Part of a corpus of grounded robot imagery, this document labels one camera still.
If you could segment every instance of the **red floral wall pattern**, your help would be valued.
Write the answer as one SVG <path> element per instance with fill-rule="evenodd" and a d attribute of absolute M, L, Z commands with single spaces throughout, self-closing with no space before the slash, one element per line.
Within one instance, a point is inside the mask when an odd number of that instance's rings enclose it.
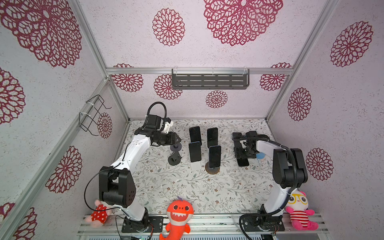
<path fill-rule="evenodd" d="M 168 100 L 178 98 L 183 92 L 183 90 L 175 90 L 172 88 L 172 76 L 169 74 L 158 76 L 155 79 L 153 87 L 157 95 Z"/>
<path fill-rule="evenodd" d="M 244 45 L 265 33 L 283 0 L 204 0 L 208 29 L 221 43 Z"/>
<path fill-rule="evenodd" d="M 333 173 L 331 156 L 320 148 L 312 149 L 306 159 L 307 169 L 318 180 L 327 180 Z"/>
<path fill-rule="evenodd" d="M 298 88 L 294 90 L 288 100 L 289 116 L 295 121 L 303 120 L 310 112 L 311 103 L 311 95 L 307 89 Z"/>
<path fill-rule="evenodd" d="M 0 68 L 0 125 L 18 118 L 25 106 L 25 95 L 19 81 Z"/>
<path fill-rule="evenodd" d="M 79 150 L 70 146 L 45 186 L 50 192 L 64 193 L 68 191 L 79 179 L 83 167 L 82 161 Z"/>
<path fill-rule="evenodd" d="M 119 63 L 115 68 L 133 68 L 129 64 Z M 114 74 L 111 75 L 113 82 L 119 88 L 127 92 L 136 92 L 143 87 L 143 78 L 141 74 Z"/>
<path fill-rule="evenodd" d="M 224 91 L 214 90 L 205 98 L 205 103 L 211 108 L 220 108 L 227 103 L 228 96 Z"/>
<path fill-rule="evenodd" d="M 169 8 L 157 12 L 152 21 L 152 29 L 156 38 L 165 46 L 178 44 L 185 33 L 183 18 Z"/>
<path fill-rule="evenodd" d="M 15 203 L 9 203 L 2 205 L 0 207 L 0 223 L 8 215 L 9 211 Z M 36 221 L 37 214 L 35 213 L 35 208 L 31 207 L 28 211 L 28 215 L 24 217 L 21 225 L 17 228 L 15 234 L 13 235 L 13 240 L 30 240 L 35 235 L 35 229 L 37 227 Z"/>
<path fill-rule="evenodd" d="M 97 130 L 102 138 L 108 138 L 112 133 L 112 120 L 108 113 L 102 113 L 97 121 Z"/>
<path fill-rule="evenodd" d="M 290 68 L 289 63 L 278 63 L 272 65 L 272 68 Z M 287 75 L 285 74 L 263 74 L 260 78 L 260 86 L 267 91 L 279 89 Z"/>
<path fill-rule="evenodd" d="M 79 58 L 79 25 L 66 0 L 0 0 L 0 16 L 20 46 L 38 60 L 66 68 Z"/>
<path fill-rule="evenodd" d="M 344 29 L 331 49 L 331 61 L 338 67 L 348 66 L 363 56 L 372 41 L 372 26 L 360 21 Z"/>

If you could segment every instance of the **smartphone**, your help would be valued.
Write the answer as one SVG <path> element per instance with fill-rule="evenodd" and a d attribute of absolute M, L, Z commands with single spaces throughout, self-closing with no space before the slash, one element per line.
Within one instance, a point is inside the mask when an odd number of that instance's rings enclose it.
<path fill-rule="evenodd" d="M 209 128 L 207 130 L 207 144 L 208 148 L 211 146 L 217 146 L 218 129 L 216 127 Z"/>
<path fill-rule="evenodd" d="M 201 133 L 200 133 L 200 127 L 190 127 L 189 128 L 189 135 L 191 137 L 191 143 L 193 142 L 200 142 L 201 146 Z"/>
<path fill-rule="evenodd" d="M 220 167 L 221 146 L 211 146 L 209 148 L 209 167 Z"/>
<path fill-rule="evenodd" d="M 200 142 L 191 142 L 189 144 L 189 156 L 191 162 L 201 161 L 201 144 Z"/>

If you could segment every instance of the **pink pig plush toy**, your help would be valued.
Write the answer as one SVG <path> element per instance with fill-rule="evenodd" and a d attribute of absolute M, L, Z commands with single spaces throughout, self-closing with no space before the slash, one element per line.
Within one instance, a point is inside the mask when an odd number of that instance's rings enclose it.
<path fill-rule="evenodd" d="M 304 192 L 295 190 L 289 197 L 285 210 L 291 215 L 292 226 L 297 230 L 316 230 L 319 225 L 311 222 L 308 215 L 313 215 L 313 210 L 308 210 L 308 199 Z"/>
<path fill-rule="evenodd" d="M 97 211 L 94 211 L 90 216 L 85 218 L 85 222 L 91 223 L 91 227 L 93 228 L 101 227 L 108 216 L 112 214 L 112 210 L 105 210 L 110 207 L 104 206 L 99 200 L 95 201 L 95 205 Z"/>

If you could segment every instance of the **plush toy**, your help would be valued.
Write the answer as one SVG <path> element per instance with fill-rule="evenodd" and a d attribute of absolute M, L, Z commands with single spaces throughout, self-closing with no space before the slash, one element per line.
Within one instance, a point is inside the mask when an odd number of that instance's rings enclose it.
<path fill-rule="evenodd" d="M 308 199 L 304 192 L 295 190 L 289 197 L 285 210 L 291 215 L 292 226 L 297 230 L 316 230 L 319 225 L 311 222 L 308 215 L 313 215 L 313 210 L 308 210 Z"/>
<path fill-rule="evenodd" d="M 191 229 L 187 222 L 192 218 L 193 213 L 192 205 L 181 198 L 171 203 L 167 209 L 170 223 L 166 225 L 166 231 L 169 235 L 165 238 L 160 234 L 160 240 L 179 240 L 184 232 L 190 233 Z"/>
<path fill-rule="evenodd" d="M 93 228 L 101 227 L 108 216 L 112 214 L 112 210 L 105 211 L 105 209 L 109 209 L 110 207 L 104 206 L 99 200 L 95 201 L 95 205 L 97 211 L 94 211 L 90 216 L 85 218 L 85 222 L 91 223 L 91 227 Z"/>

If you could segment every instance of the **shark plush mouth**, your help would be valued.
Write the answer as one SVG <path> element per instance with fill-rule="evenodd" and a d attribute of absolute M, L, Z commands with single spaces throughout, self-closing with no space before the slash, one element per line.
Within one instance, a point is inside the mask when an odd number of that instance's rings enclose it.
<path fill-rule="evenodd" d="M 185 221 L 188 218 L 189 214 L 183 214 L 180 212 L 171 212 L 170 217 L 172 220 L 175 220 L 177 222 Z"/>

